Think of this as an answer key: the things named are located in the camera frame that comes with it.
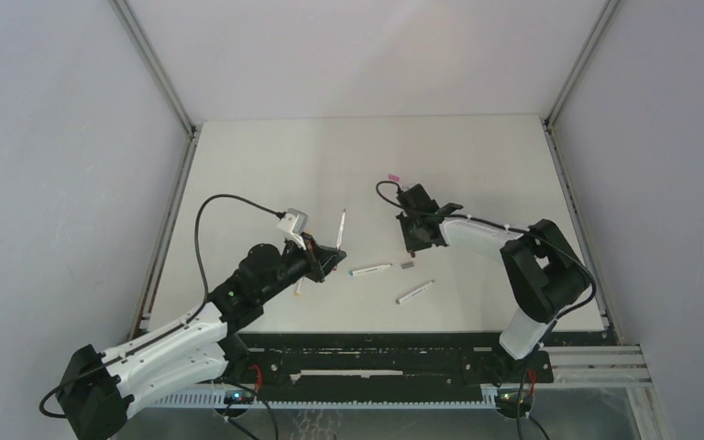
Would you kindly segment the blue white pen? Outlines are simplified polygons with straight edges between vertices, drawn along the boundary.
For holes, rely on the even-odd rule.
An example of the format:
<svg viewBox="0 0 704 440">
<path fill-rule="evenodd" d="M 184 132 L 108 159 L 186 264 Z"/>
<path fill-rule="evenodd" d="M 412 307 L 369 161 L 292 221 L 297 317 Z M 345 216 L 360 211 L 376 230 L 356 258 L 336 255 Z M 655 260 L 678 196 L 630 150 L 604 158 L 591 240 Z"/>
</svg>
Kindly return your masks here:
<svg viewBox="0 0 704 440">
<path fill-rule="evenodd" d="M 353 269 L 353 270 L 349 271 L 349 275 L 351 277 L 358 277 L 358 276 L 367 275 L 370 273 L 379 272 L 382 270 L 387 270 L 391 267 L 392 267 L 391 263 L 379 264 L 379 265 L 369 266 L 369 267 L 360 268 L 360 269 Z"/>
</svg>

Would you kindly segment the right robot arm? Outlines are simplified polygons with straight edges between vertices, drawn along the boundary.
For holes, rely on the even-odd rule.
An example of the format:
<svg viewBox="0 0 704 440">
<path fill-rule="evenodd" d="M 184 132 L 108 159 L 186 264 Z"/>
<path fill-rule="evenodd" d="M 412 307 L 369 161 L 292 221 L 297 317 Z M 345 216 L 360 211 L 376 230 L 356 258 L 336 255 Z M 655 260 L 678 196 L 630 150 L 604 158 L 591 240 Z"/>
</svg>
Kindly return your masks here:
<svg viewBox="0 0 704 440">
<path fill-rule="evenodd" d="M 558 225 L 541 219 L 526 229 L 461 214 L 463 206 L 440 206 L 424 187 L 396 188 L 396 216 L 406 250 L 463 248 L 499 261 L 517 310 L 500 334 L 494 372 L 516 381 L 530 367 L 530 355 L 566 314 L 594 299 L 597 284 Z"/>
</svg>

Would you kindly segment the red white pen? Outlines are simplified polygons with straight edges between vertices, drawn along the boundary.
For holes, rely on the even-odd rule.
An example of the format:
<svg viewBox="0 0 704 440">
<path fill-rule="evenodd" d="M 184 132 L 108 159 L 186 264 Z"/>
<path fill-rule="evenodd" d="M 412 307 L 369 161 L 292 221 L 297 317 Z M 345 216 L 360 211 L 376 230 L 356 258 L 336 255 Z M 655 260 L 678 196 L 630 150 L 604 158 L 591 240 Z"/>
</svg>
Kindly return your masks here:
<svg viewBox="0 0 704 440">
<path fill-rule="evenodd" d="M 338 230 L 337 230 L 337 234 L 336 234 L 335 248 L 337 250 L 340 250 L 342 247 L 346 217 L 347 217 L 347 210 L 343 209 L 341 216 L 340 216 L 339 226 L 338 226 Z"/>
</svg>

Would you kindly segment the grey white pen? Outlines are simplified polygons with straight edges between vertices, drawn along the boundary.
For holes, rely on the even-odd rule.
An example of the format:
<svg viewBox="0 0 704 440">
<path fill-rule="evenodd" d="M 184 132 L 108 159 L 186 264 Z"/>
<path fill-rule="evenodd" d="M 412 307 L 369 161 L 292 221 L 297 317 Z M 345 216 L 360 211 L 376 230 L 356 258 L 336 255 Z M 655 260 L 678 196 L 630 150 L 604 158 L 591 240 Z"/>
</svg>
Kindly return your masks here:
<svg viewBox="0 0 704 440">
<path fill-rule="evenodd" d="M 435 284 L 435 280 L 429 280 L 418 287 L 412 289 L 411 291 L 408 291 L 404 293 L 403 295 L 399 296 L 396 300 L 395 303 L 398 305 L 404 304 L 408 301 L 410 301 L 412 298 L 420 295 L 423 292 L 426 292 L 429 290 L 433 285 Z"/>
</svg>

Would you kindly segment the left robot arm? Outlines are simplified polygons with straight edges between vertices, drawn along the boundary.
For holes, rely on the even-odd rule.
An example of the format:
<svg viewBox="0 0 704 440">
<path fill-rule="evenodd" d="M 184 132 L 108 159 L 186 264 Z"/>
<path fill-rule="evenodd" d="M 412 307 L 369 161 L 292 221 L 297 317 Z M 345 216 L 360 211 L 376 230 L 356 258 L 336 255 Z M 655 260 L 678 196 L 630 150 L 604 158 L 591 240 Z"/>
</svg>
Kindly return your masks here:
<svg viewBox="0 0 704 440">
<path fill-rule="evenodd" d="M 252 247 L 203 305 L 155 331 L 98 351 L 71 355 L 51 393 L 61 418 L 79 439 L 109 439 L 145 407 L 194 383 L 248 374 L 250 359 L 238 332 L 265 304 L 301 279 L 322 283 L 347 253 L 303 234 L 306 247 L 286 242 Z"/>
</svg>

